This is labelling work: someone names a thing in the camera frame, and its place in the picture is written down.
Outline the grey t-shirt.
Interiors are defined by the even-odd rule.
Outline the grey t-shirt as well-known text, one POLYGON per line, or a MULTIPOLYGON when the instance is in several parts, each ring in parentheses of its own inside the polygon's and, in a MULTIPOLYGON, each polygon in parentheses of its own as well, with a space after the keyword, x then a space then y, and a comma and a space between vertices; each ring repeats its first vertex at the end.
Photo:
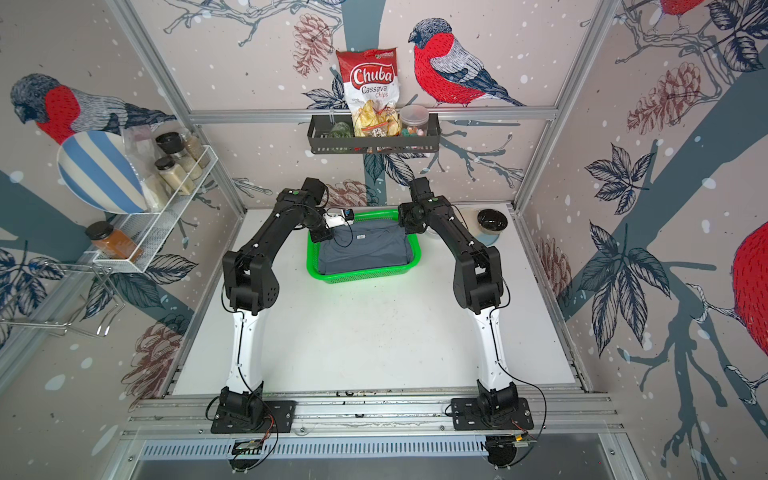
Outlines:
POLYGON ((333 238, 318 244, 322 275, 405 266, 414 258, 405 229, 390 219, 356 221, 331 229, 333 238))

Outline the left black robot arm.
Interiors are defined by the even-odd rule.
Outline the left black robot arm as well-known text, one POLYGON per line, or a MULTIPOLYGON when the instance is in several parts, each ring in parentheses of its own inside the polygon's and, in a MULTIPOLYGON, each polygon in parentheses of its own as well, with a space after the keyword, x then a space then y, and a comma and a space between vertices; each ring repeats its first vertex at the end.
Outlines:
POLYGON ((263 375, 252 360, 261 349, 266 317, 280 292, 273 263, 288 237, 300 228, 308 230, 315 244, 334 238, 337 225, 327 213, 327 196, 326 184, 311 177, 299 189, 283 190, 257 233, 222 258, 222 305, 233 316, 234 338, 229 376, 214 421, 226 430, 254 431, 274 418, 262 399, 263 375))

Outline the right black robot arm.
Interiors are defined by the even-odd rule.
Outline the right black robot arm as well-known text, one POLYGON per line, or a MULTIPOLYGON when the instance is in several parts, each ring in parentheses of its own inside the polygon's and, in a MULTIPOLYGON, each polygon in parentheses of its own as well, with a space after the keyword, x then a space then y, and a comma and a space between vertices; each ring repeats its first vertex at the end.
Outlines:
POLYGON ((427 178, 410 181, 409 191, 411 200, 398 206, 398 223, 408 234, 433 230, 455 260, 454 297, 474 319, 481 353, 476 408, 485 424, 499 428, 520 403, 517 385, 502 365, 503 348, 498 339, 506 292, 500 252, 470 233, 457 209, 446 197, 433 193, 427 178))

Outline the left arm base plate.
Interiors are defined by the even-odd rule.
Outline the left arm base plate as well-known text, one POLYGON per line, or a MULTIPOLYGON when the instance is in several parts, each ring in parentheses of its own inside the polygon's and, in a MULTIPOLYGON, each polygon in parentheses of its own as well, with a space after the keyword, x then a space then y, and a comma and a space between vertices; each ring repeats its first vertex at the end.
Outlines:
POLYGON ((268 428, 280 434, 292 428, 297 402, 266 401, 252 398, 219 406, 212 421, 213 434, 266 433, 268 428))

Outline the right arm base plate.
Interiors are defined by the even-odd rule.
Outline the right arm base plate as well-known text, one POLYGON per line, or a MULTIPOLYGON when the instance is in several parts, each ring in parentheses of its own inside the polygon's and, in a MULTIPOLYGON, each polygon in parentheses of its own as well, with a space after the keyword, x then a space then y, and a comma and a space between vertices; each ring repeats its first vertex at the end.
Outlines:
POLYGON ((519 400, 517 408, 506 413, 485 413, 478 398, 453 398, 447 414, 456 431, 530 431, 534 428, 525 398, 519 400))

